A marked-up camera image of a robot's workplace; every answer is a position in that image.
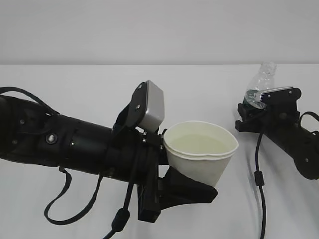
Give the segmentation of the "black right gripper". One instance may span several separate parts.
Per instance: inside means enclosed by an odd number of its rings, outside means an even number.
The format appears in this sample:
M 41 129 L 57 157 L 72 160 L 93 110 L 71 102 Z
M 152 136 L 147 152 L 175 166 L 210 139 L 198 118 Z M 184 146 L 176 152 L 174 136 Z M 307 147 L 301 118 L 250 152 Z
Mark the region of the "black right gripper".
M 265 109 L 239 103 L 237 111 L 241 119 L 235 122 L 235 128 L 239 132 L 268 133 L 278 128 L 293 127 L 300 117 L 296 102 L 269 105 Z

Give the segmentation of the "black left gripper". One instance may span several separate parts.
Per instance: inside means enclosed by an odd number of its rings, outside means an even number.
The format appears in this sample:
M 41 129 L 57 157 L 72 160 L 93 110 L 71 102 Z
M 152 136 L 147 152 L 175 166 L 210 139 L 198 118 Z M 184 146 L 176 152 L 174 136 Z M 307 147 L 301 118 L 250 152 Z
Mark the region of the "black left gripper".
M 207 184 L 193 180 L 173 167 L 163 177 L 159 166 L 167 165 L 162 135 L 155 132 L 140 133 L 136 129 L 119 136 L 112 143 L 112 130 L 104 132 L 107 145 L 104 176 L 137 186 L 138 220 L 154 222 L 168 208 L 187 204 L 210 204 L 218 191 Z

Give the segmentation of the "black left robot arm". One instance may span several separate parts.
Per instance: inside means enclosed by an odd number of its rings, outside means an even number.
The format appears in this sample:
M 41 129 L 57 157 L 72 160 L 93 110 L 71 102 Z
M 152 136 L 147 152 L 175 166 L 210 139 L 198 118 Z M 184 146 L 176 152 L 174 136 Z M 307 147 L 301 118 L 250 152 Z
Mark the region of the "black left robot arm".
M 159 166 L 168 160 L 158 132 L 141 133 L 135 128 L 117 132 L 10 96 L 0 98 L 0 156 L 131 182 L 137 187 L 138 219 L 149 223 L 164 209 L 211 203 L 218 194 L 214 187 L 172 167 L 159 177 Z

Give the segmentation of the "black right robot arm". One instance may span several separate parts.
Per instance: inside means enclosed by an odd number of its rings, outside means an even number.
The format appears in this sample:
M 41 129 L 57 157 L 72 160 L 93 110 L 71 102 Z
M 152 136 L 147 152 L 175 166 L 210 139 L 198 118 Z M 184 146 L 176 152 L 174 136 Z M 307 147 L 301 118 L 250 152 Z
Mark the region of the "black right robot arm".
M 236 130 L 266 136 L 293 159 L 303 177 L 318 180 L 319 132 L 301 126 L 296 102 L 268 105 L 265 109 L 239 103 L 237 111 L 241 119 L 235 122 Z

